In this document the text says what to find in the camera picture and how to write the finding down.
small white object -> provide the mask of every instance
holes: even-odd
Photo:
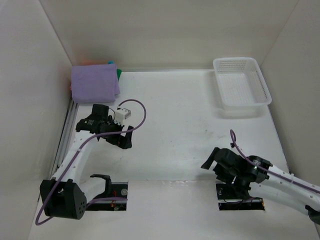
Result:
[[[126,108],[119,108],[114,111],[114,123],[123,126],[125,120],[131,116],[131,111]]]
[[[213,67],[224,109],[236,110],[271,103],[271,95],[255,59],[217,58]]]

white wall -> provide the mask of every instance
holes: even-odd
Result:
[[[0,239],[28,238],[56,154],[71,63],[38,0],[0,0]]]
[[[289,168],[320,185],[319,0],[299,1],[263,62],[262,71]]]
[[[71,61],[121,68],[262,63],[298,0],[40,0]]]

white floor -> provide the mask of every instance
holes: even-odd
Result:
[[[145,124],[132,136],[131,149],[100,140],[89,157],[83,179],[108,174],[114,182],[129,180],[126,212],[86,212],[81,220],[53,219],[32,226],[35,239],[319,239],[308,217],[265,201],[266,211],[219,211],[215,178],[200,166],[214,147],[229,148],[229,131],[247,155],[258,155],[284,171],[286,160],[268,107],[225,112],[214,72],[208,70],[125,72],[120,78],[125,99],[147,108]],[[132,111],[136,126],[142,109]],[[92,105],[78,108],[76,123]]]

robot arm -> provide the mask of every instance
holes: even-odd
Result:
[[[251,197],[268,199],[291,207],[309,216],[313,222],[320,224],[320,195],[302,185],[316,191],[320,190],[320,187],[282,171],[261,157],[249,156],[247,158],[253,164],[227,148],[216,147],[201,168],[208,170],[211,164],[216,162],[213,169],[217,175],[216,178],[232,185],[234,195],[239,199],[246,200]]]
[[[63,176],[58,187],[53,192],[44,212],[49,217],[60,217],[70,219],[80,219],[85,213],[87,203],[96,196],[103,194],[108,197],[111,193],[112,182],[110,176],[94,174],[85,183],[80,183],[81,175],[95,144],[100,140],[94,137],[88,141],[81,149],[81,145],[90,137],[96,134],[121,132],[125,120],[130,117],[131,111],[126,108],[118,108],[114,112],[114,118],[109,115],[109,107],[94,104],[91,115],[81,119],[76,125],[76,133],[67,155],[61,166],[52,176],[51,180],[43,180],[40,185],[40,194],[44,201],[52,190],[56,179]],[[102,136],[108,143],[122,149],[132,147],[132,132]],[[78,152],[77,157],[72,162],[73,157]]]

purple towel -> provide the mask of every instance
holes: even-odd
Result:
[[[120,93],[115,64],[73,66],[72,98],[75,103],[107,103]]]

